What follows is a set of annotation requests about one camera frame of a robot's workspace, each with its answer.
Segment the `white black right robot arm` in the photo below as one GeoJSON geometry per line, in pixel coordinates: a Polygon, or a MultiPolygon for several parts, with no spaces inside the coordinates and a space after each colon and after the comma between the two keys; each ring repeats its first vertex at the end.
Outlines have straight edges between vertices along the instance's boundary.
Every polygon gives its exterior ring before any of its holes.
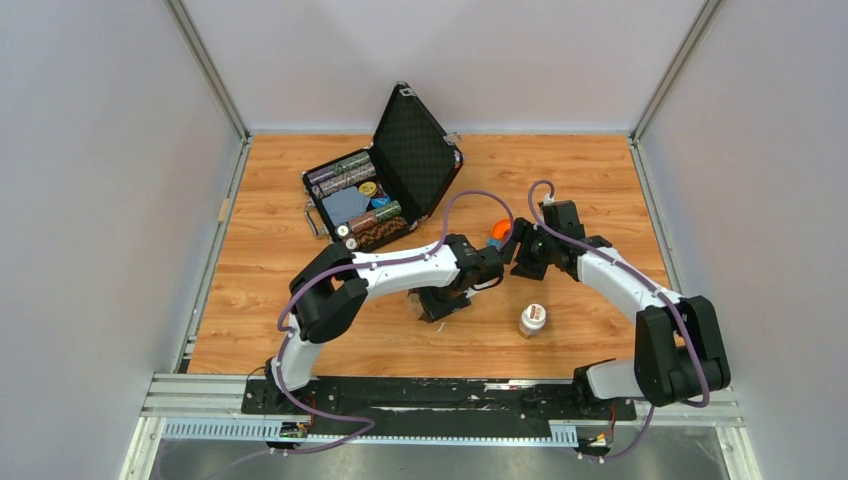
{"type": "Polygon", "coordinates": [[[512,275],[544,279],[549,267],[567,273],[616,307],[635,327],[634,354],[574,372],[571,403],[596,417],[611,399],[644,399],[656,407],[702,400],[728,387],[731,371],[714,305],[684,297],[626,262],[601,236],[588,237],[571,201],[549,203],[542,219],[518,218],[504,250],[512,275]]]}

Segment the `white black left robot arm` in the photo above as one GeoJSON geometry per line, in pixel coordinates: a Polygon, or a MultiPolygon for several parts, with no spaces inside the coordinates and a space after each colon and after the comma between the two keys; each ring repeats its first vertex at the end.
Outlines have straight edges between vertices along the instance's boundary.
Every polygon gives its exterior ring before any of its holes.
{"type": "Polygon", "coordinates": [[[298,411],[323,345],[346,333],[366,302],[405,292],[421,319],[435,322],[470,306],[473,295],[503,276],[498,249],[476,249],[463,235],[389,253],[331,244],[290,283],[291,298],[278,319],[284,343],[267,368],[268,400],[283,413],[298,411]]]}

